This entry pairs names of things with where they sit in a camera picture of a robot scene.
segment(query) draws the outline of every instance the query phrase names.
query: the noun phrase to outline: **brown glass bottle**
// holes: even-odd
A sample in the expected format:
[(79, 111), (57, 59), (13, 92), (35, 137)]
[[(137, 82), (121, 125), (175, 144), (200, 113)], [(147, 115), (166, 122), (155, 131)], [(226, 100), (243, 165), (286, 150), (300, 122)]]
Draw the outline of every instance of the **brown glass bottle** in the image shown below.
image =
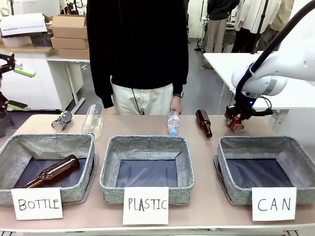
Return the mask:
[(200, 127), (204, 130), (207, 138), (211, 138), (212, 137), (211, 122), (206, 111), (203, 109), (196, 111), (196, 117)]
[(26, 184), (24, 188), (36, 188), (47, 184), (54, 184), (77, 170), (79, 167), (80, 162), (78, 158), (74, 155), (67, 156), (65, 159), (62, 159), (43, 170), (38, 177)]

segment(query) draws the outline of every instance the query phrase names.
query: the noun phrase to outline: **plastic bottle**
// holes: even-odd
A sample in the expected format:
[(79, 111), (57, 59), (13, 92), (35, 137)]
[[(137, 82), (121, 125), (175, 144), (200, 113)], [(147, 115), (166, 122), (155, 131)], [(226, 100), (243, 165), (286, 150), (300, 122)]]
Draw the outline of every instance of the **plastic bottle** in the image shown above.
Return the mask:
[(103, 107), (93, 104), (89, 107), (85, 122), (82, 126), (82, 134), (93, 134), (95, 139), (100, 137), (103, 126)]
[(79, 167), (79, 160), (74, 155), (70, 155), (43, 170), (38, 177), (27, 183), (24, 188), (36, 188), (46, 184), (54, 184), (79, 169)]
[(167, 130), (171, 136), (177, 135), (177, 128), (179, 126), (179, 115), (175, 111), (171, 111), (167, 120)]

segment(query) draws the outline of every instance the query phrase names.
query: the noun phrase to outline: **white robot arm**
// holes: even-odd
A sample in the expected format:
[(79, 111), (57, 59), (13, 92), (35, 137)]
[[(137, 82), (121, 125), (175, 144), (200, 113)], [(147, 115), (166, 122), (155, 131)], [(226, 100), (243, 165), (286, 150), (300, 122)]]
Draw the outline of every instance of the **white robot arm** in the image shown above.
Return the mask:
[(315, 48), (312, 44), (298, 51), (272, 53), (299, 21), (313, 9), (315, 0), (311, 0), (293, 16), (256, 61), (233, 73), (232, 84), (236, 88), (235, 104), (226, 107), (225, 117), (227, 125), (234, 132), (243, 130), (242, 120), (252, 116), (271, 115), (273, 113), (271, 108), (258, 112), (252, 107), (256, 99), (262, 95), (274, 96), (283, 91), (288, 78), (315, 81)]
[[(232, 75), (237, 87), (249, 66), (239, 68)], [(287, 78), (315, 81), (315, 48), (313, 45), (295, 51), (274, 52), (262, 63), (244, 84), (242, 91), (248, 97), (275, 96), (283, 91)]]

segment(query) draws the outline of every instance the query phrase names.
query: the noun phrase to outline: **black sweater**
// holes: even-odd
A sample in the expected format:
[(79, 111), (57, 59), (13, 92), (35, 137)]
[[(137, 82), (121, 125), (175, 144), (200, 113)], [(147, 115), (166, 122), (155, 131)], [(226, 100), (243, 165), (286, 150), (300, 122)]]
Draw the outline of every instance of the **black sweater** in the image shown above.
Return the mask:
[(187, 82), (183, 0), (88, 0), (87, 29), (95, 93), (112, 107), (112, 83), (157, 89)]
[(213, 21), (223, 20), (240, 3), (240, 0), (208, 0), (207, 13)]

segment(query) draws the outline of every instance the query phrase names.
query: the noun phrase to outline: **clear plastic bottle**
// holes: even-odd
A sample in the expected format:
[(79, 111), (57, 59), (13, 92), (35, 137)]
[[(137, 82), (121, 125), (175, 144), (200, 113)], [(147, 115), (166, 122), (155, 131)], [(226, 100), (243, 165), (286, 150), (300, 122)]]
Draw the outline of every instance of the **clear plastic bottle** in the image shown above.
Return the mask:
[(89, 107), (85, 122), (82, 126), (82, 134), (93, 134), (95, 139), (99, 138), (103, 126), (103, 107), (93, 104)]
[(179, 115), (175, 111), (171, 111), (167, 120), (167, 130), (171, 136), (177, 135), (177, 128), (179, 127)]

